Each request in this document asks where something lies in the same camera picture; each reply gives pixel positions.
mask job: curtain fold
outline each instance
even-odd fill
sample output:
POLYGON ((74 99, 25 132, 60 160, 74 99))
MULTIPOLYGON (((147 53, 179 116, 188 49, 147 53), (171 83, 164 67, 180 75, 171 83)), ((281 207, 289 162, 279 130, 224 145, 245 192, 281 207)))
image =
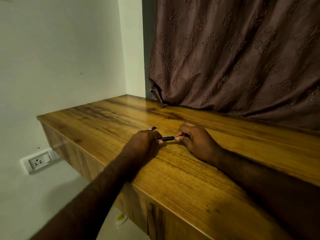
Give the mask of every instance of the curtain fold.
POLYGON ((320 130, 320 0, 156 0, 162 106, 320 130))

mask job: hand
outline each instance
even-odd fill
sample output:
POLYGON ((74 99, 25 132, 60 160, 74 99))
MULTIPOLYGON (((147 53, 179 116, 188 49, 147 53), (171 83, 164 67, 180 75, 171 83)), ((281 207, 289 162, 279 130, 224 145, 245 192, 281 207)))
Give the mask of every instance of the hand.
POLYGON ((193 156, 211 165, 216 163, 218 155, 223 152, 222 147, 199 125, 186 122, 180 126, 175 137, 174 140, 184 144, 193 156))
POLYGON ((157 147, 162 143, 162 135, 154 130, 141 130, 134 134, 122 148, 118 158, 125 160, 130 170, 141 168, 151 156, 157 151, 157 147))

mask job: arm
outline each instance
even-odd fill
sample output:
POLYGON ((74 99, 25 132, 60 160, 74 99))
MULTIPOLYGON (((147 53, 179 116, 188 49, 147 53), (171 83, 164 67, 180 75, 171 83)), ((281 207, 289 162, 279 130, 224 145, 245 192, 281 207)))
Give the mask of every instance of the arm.
POLYGON ((220 147, 201 126, 176 135, 192 155, 218 168, 266 208, 295 239, 320 236, 320 188, 220 147))
POLYGON ((116 159, 31 240, 95 240, 125 181, 155 152, 160 142, 156 137, 162 136, 151 130, 133 135, 116 159))

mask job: brown curtain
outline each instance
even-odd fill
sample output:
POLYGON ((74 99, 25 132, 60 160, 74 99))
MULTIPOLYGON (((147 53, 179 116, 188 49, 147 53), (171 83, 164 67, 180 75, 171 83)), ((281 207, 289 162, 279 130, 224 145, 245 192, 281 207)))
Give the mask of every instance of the brown curtain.
POLYGON ((320 0, 156 0, 162 106, 320 130, 320 0))

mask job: wooden desk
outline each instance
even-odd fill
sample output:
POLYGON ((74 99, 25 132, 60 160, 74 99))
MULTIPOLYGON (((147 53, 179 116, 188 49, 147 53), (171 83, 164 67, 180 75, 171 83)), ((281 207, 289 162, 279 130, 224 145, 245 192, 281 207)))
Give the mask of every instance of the wooden desk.
MULTIPOLYGON (((38 116, 50 146, 93 180, 139 130, 174 135, 185 121, 204 126, 224 148, 320 186, 320 137, 209 111, 120 96, 38 116)), ((291 239, 216 168, 174 142, 126 183, 116 204, 152 240, 291 239)))

